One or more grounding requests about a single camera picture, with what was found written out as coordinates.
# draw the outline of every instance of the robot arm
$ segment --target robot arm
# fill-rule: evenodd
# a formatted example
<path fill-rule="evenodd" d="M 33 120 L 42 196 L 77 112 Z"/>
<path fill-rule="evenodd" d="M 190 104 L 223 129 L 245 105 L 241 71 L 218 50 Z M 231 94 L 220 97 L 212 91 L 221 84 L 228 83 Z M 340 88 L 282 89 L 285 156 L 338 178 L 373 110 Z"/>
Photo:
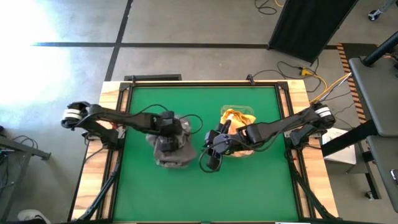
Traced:
<path fill-rule="evenodd" d="M 293 146 L 298 146 L 303 138 L 307 138 L 316 131 L 325 131 L 331 128 L 335 121 L 329 108 L 317 103 L 297 114 L 272 123 L 261 122 L 243 126 L 237 129 L 237 134 L 227 134 L 229 123 L 226 123 L 206 135 L 205 146 L 207 149 L 204 153 L 210 156 L 207 166 L 211 169 L 210 172 L 216 172 L 220 169 L 222 155 L 243 150 L 265 151 L 270 145 L 264 149 L 259 148 L 270 141 L 273 136 L 303 126 L 290 134 Z"/>
<path fill-rule="evenodd" d="M 129 114 L 103 108 L 100 105 L 91 105 L 87 102 L 74 102 L 68 105 L 63 114 L 61 125 L 72 130 L 83 128 L 90 134 L 98 136 L 104 147 L 115 149 L 118 144 L 118 131 L 106 129 L 97 121 L 123 124 L 142 133 L 170 137 L 169 145 L 165 146 L 165 149 L 177 148 L 173 146 L 176 142 L 172 139 L 183 131 L 181 122 L 179 119 L 174 118 L 173 111 L 165 111 L 161 114 L 145 112 Z"/>

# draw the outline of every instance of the green mat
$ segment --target green mat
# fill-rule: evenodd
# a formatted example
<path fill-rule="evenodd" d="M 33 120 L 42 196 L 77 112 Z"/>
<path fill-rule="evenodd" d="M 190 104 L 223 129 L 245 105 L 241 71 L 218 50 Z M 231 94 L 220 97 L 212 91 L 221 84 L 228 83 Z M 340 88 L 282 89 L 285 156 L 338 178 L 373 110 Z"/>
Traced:
<path fill-rule="evenodd" d="M 198 155 L 205 133 L 219 123 L 223 105 L 250 106 L 257 121 L 280 119 L 273 87 L 134 89 L 131 113 L 152 104 L 162 104 L 179 115 L 194 113 L 203 119 L 203 128 L 192 137 Z M 200 122 L 193 117 L 190 120 L 195 131 Z M 284 150 L 280 135 L 266 152 L 247 158 L 225 158 L 220 172 L 214 174 L 201 171 L 198 158 L 187 169 L 168 170 L 155 165 L 153 148 L 145 134 L 129 130 L 114 221 L 297 221 Z"/>

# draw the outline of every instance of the concrete floor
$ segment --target concrete floor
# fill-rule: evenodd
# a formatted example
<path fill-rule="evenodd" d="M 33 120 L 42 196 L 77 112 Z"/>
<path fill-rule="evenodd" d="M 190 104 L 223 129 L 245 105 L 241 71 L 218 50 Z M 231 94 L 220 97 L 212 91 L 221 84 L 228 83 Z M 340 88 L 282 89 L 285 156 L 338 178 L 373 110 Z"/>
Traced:
<path fill-rule="evenodd" d="M 72 202 L 85 145 L 80 131 L 60 126 L 66 105 L 85 100 L 96 103 L 112 48 L 29 47 L 32 42 L 115 42 L 126 0 L 28 1 L 0 13 L 0 24 L 13 35 L 0 37 L 0 124 L 10 136 L 26 134 L 37 140 L 51 160 L 32 159 L 21 183 L 10 219 L 19 210 L 34 208 L 52 222 L 65 221 Z M 367 13 L 381 1 L 359 1 L 330 44 L 356 42 L 380 44 L 398 28 L 398 7 L 392 7 L 376 22 Z M 250 0 L 135 0 L 123 42 L 197 42 L 266 44 L 279 17 L 258 13 Z M 241 80 L 248 73 L 275 69 L 280 60 L 293 65 L 307 63 L 266 50 L 243 49 L 121 49 L 112 80 L 125 75 L 181 73 L 184 80 Z M 338 52 L 324 50 L 318 74 L 329 84 L 343 75 Z M 283 68 L 286 74 L 297 70 Z M 280 78 L 278 74 L 259 75 Z M 306 80 L 313 89 L 316 80 Z M 322 90 L 308 95 L 313 98 Z M 345 83 L 332 96 L 348 92 Z M 336 112 L 352 103 L 350 95 L 328 102 Z M 353 107 L 339 118 L 358 125 Z M 336 127 L 347 128 L 337 121 Z M 331 176 L 339 214 L 347 220 L 396 223 L 377 170 L 383 199 L 368 202 L 364 175 Z"/>

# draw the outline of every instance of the white sneaker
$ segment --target white sneaker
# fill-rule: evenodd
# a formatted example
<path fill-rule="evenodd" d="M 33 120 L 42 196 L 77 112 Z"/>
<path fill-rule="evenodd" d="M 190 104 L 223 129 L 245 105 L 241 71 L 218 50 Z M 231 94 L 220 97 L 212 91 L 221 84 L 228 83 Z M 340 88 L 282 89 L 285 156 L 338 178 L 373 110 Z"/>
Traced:
<path fill-rule="evenodd" d="M 22 210 L 18 213 L 17 217 L 18 217 L 19 221 L 26 221 L 26 220 L 32 220 L 35 218 L 41 218 L 46 222 L 46 224 L 51 224 L 50 220 L 48 220 L 43 215 L 43 213 L 39 212 L 38 210 L 34 210 L 34 209 Z"/>

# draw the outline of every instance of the orange cloth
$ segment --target orange cloth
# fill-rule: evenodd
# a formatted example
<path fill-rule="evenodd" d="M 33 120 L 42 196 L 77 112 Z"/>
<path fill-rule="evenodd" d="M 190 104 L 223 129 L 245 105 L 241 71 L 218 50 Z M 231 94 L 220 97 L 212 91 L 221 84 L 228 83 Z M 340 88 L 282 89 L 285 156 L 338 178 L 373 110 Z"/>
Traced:
<path fill-rule="evenodd" d="M 228 120 L 228 117 L 231 119 L 231 125 L 228 129 L 228 134 L 236 134 L 236 128 L 240 128 L 242 126 L 246 126 L 252 124 L 256 117 L 253 115 L 242 114 L 240 111 L 235 111 L 233 109 L 228 109 L 224 112 L 223 116 L 221 117 L 221 124 L 225 124 Z M 250 156 L 253 154 L 253 150 L 246 150 L 246 151 L 238 151 L 231 154 L 234 157 L 243 157 L 243 156 Z"/>

